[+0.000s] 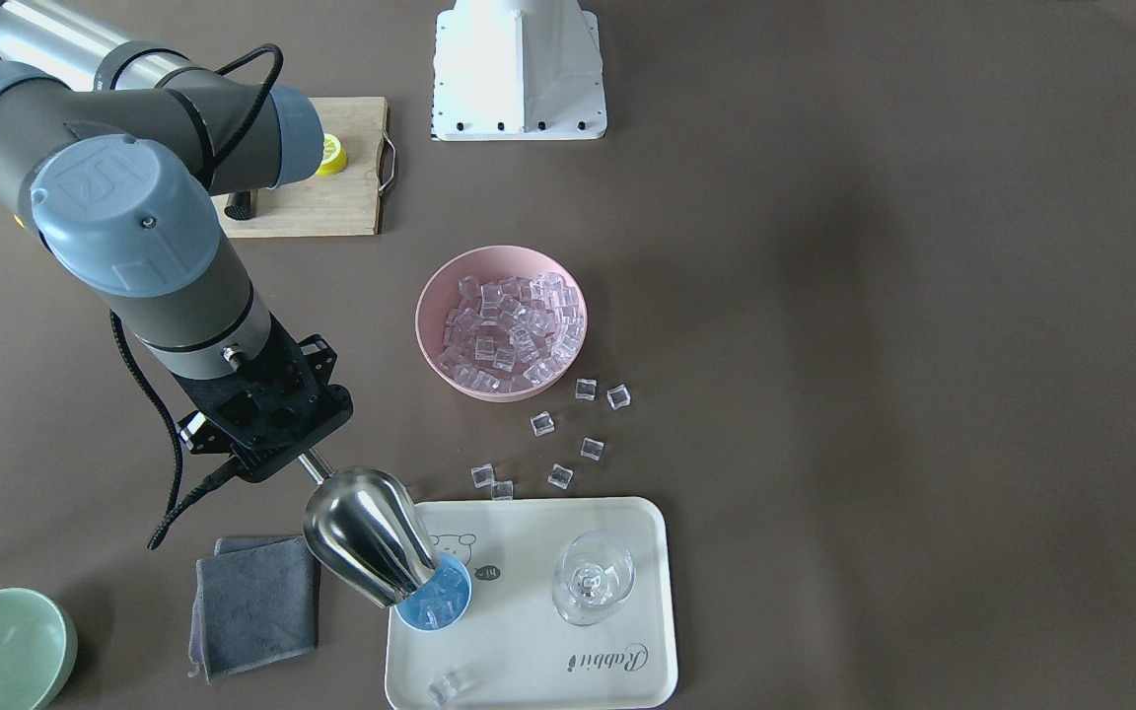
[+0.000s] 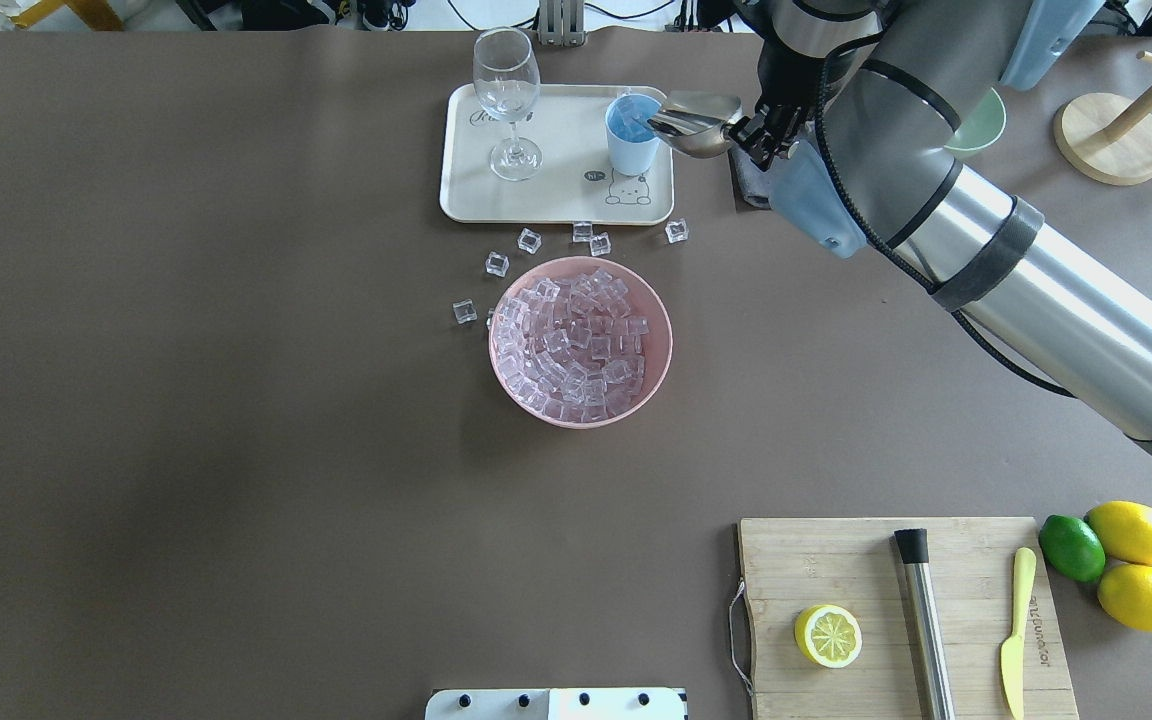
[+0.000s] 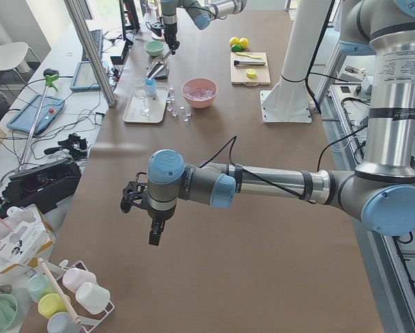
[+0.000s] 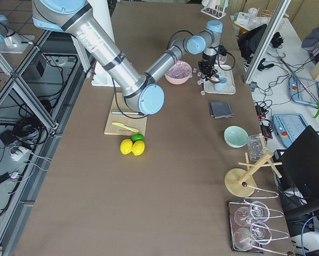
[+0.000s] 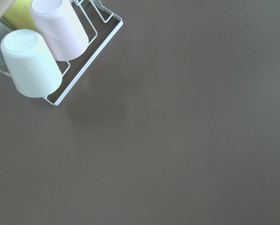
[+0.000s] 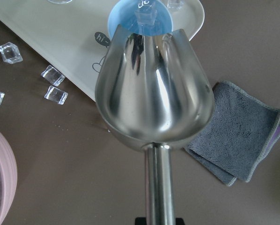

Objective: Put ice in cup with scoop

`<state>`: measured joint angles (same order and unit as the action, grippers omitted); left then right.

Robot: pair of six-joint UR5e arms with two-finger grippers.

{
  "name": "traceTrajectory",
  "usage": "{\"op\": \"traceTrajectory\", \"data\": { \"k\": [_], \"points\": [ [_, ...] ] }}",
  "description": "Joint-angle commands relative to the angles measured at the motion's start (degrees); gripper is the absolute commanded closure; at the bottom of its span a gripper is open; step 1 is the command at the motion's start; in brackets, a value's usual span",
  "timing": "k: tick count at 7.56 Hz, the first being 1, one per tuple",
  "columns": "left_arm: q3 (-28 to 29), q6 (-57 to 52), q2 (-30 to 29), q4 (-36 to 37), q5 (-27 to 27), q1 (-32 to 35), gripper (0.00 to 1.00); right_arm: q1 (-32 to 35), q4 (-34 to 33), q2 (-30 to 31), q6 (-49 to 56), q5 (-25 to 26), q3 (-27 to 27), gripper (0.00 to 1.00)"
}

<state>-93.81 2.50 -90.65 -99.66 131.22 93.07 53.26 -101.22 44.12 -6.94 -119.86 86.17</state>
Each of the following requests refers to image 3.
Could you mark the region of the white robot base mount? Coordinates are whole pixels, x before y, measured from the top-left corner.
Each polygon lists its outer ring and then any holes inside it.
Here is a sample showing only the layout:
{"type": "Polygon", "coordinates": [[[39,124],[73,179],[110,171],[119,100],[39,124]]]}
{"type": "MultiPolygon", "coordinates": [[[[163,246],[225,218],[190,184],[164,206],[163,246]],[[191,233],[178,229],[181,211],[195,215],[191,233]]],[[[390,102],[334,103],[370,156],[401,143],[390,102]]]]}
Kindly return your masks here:
{"type": "Polygon", "coordinates": [[[301,1],[297,8],[280,80],[260,92],[265,123],[311,123],[310,96],[305,86],[325,33],[334,1],[301,1]]]}

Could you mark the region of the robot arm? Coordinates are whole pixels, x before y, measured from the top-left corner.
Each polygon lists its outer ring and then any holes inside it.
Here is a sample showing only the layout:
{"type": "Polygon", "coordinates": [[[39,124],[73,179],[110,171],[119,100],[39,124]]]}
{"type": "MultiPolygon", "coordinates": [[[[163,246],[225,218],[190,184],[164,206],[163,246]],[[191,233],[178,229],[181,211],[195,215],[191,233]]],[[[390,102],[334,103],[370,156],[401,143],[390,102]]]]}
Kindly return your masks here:
{"type": "Polygon", "coordinates": [[[177,40],[178,18],[177,8],[183,8],[199,30],[210,25],[211,21],[237,15],[241,13],[247,4],[247,0],[215,1],[202,6],[198,1],[168,0],[160,1],[162,10],[162,23],[164,24],[164,40],[174,55],[179,48],[177,40]]]}
{"type": "Polygon", "coordinates": [[[353,172],[287,171],[206,162],[185,164],[176,151],[154,153],[143,204],[158,245],[178,199],[218,208],[235,194],[284,196],[331,205],[369,230],[400,236],[415,228],[415,1],[346,1],[343,45],[368,46],[375,73],[363,162],[353,172]]]}

